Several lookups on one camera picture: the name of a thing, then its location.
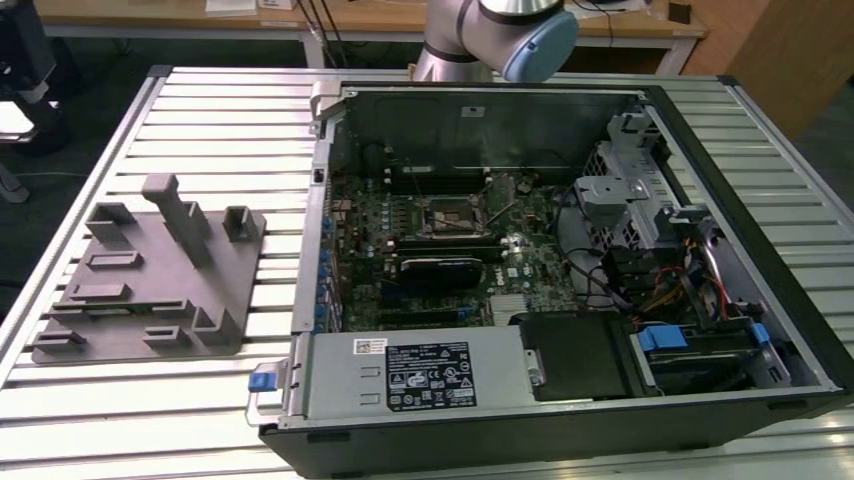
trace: blue connector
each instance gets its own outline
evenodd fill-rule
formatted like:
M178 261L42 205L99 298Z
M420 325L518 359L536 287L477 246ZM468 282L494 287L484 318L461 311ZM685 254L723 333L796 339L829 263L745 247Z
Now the blue connector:
M276 374L274 372L252 372L249 374L249 392L274 392Z
M461 307L456 309L456 321L461 322L462 320L465 320L465 318L468 318L468 315L470 315L470 312L474 311L474 307Z
M771 335L768 335L768 331L764 328L764 325L761 325L760 323L753 323L752 325L749 325L749 331L752 332L752 336L756 338L756 343L760 347L771 343Z
M655 325L645 327L637 333L637 341L644 352L667 348L684 348L688 342L684 340L681 329L676 325Z

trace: wooden desk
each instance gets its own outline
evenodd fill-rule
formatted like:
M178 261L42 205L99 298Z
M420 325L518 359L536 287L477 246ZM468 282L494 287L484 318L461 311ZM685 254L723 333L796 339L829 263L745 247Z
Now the wooden desk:
M308 66L322 68L320 45L305 31L298 9L258 9L253 16L206 17L204 3L204 0L35 0L35 7L50 36L300 40ZM345 40L422 41L424 0L328 0L328 4ZM604 16L581 19L578 24L578 46L667 50L657 73L671 75L681 71L696 40L707 32L699 22L681 25L645 12L610 15L612 42Z

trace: power cable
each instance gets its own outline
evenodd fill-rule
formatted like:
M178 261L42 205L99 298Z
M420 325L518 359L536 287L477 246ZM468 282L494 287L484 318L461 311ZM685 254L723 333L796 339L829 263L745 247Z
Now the power cable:
M325 3L325 0L320 0L320 5L322 5L322 10L325 11L325 16L329 18L329 26L332 27L332 32L334 33L334 39L337 40L337 48L341 52L341 60L344 61L344 68L349 68L348 59L346 59L346 49L344 48L344 40L341 39L341 32L337 30L337 25L334 24L334 19L332 18L332 12L329 11L329 6Z
M305 24L308 25L308 31L314 36L317 41L320 42L320 49L325 54L325 58L329 60L329 64L332 68L337 68L337 62L334 61L334 57L332 56L332 52L329 51L329 45L325 37L325 29L322 28L322 22L320 22L320 17L317 17L318 25L314 24L310 16L308 15L308 11L305 10L305 6L302 5L302 0L296 0L296 5L298 6L300 11L302 12L302 17L305 17ZM313 3L310 3L314 14L317 12L316 8L313 8Z
M574 3L574 5L577 6L577 8L580 8L581 10L585 10L588 12L601 12L604 13L604 16L608 19L608 48L613 47L613 26L610 25L610 12L613 13L622 13L627 10L624 8L601 8L596 3L589 3L594 8L589 8L585 7L584 5L581 5L580 3L577 3L577 0L572 0L572 3Z

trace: warning label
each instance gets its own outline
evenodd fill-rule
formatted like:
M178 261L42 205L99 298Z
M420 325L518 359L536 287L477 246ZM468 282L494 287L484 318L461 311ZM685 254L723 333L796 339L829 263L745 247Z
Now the warning label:
M392 412L477 405L466 342L385 347L385 372Z

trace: aluminum table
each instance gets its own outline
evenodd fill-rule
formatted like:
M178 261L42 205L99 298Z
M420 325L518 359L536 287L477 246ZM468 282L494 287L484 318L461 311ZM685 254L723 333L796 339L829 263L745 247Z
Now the aluminum table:
M244 420L246 378L289 350L308 172L308 97L322 79L401 71L154 67L0 327L0 478L296 478ZM736 85L716 78L561 75L660 84L836 334L854 346L854 216ZM695 200L687 172L672 164ZM87 242L95 201L151 211L146 173L174 172L206 210L266 217L241 351L230 357L37 366L27 346ZM261 397L274 408L274 396ZM408 474L393 478L849 478L849 409L765 428L723 447Z

